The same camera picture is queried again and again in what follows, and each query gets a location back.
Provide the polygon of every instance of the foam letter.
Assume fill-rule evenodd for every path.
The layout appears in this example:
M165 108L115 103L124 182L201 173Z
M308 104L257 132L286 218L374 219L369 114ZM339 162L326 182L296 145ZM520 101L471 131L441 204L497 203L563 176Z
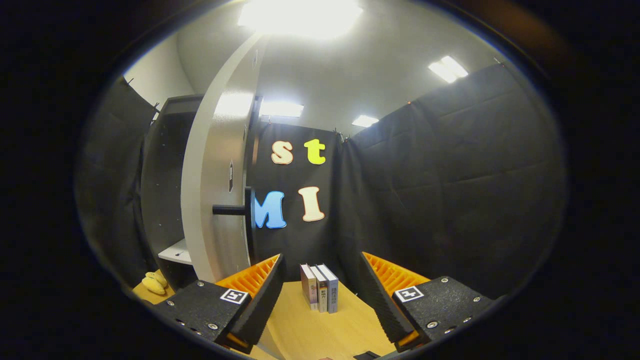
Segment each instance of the foam letter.
M254 199L253 207L255 208L255 225L257 227L264 225L264 219L267 216L269 216L269 220L267 220L269 229L280 229L287 226L287 223L282 218L283 197L284 193L282 192L269 192L262 205L260 205L258 199Z
M277 141L273 143L271 150L273 150L271 159L274 163L286 165L293 161L293 154L290 152L290 150L293 150L293 146L290 142Z
M305 204L305 214L302 216L302 220L318 221L324 218L324 213L320 211L320 205L318 205L318 191L320 189L317 186L298 190L298 194L302 195L302 202Z
M320 150L324 150L325 146L323 143L320 143L320 140L313 139L307 141L305 142L305 147L308 148L307 158L311 164L324 164L324 156L320 156Z

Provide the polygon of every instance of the white shelf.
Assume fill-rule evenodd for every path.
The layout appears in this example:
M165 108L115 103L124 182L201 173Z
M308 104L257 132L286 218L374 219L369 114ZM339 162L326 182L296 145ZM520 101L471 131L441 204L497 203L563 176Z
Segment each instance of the white shelf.
M162 250L162 252L158 254L158 257L168 261L174 261L176 263L193 265L191 263L191 256L189 256L189 251L187 250L187 241L185 239L182 239L177 243L169 246L168 248Z

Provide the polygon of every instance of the wooden table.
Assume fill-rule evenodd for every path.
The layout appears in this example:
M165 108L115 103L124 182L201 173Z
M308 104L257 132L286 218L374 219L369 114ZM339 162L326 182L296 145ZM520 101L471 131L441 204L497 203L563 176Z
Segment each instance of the wooden table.
M140 284L134 293L157 304L173 295L173 290L167 288L167 295L160 296ZM250 356L257 360L343 360L366 351L384 356L395 349L373 309L341 282L338 311L330 314L309 309L301 283L294 281L283 284L259 346L253 347Z

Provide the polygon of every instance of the black curtain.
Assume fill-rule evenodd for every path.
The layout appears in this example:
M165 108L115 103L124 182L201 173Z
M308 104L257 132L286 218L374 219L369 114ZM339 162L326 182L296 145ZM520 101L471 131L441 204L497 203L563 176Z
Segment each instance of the black curtain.
M300 263L325 263L336 276L344 277L338 262L337 242L334 237L337 214L332 203L334 193L333 162L339 146L339 134L287 124L257 125L257 151L255 162L247 166L247 185L255 190L256 199L262 204L272 191L284 193L282 214L287 225L281 229L269 229L264 225L254 232L255 251L258 260L283 253L287 267L286 281L299 281ZM304 143L318 139L325 145L320 155L325 163L315 165L307 159ZM290 142L293 161L288 165L276 164L271 159L271 147L276 141ZM318 221L302 220L305 214L302 196L298 190L317 186L318 204L324 218Z
M125 81L107 89L83 134L75 192L94 251L129 286L155 263L141 223L143 140L156 110Z
M360 251L489 297L524 279L564 210L555 124L508 68L422 96L343 144L339 256L358 291Z

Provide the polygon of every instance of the blue letter m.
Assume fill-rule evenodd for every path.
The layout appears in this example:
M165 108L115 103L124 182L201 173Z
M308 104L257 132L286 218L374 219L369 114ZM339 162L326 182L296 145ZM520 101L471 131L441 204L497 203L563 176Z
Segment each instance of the blue letter m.
M267 227L270 229L280 229L287 226L287 223L282 218L282 198L283 192L269 192L264 198L262 205L255 199L253 207L255 209L255 225L262 227L264 220L269 217L267 221Z

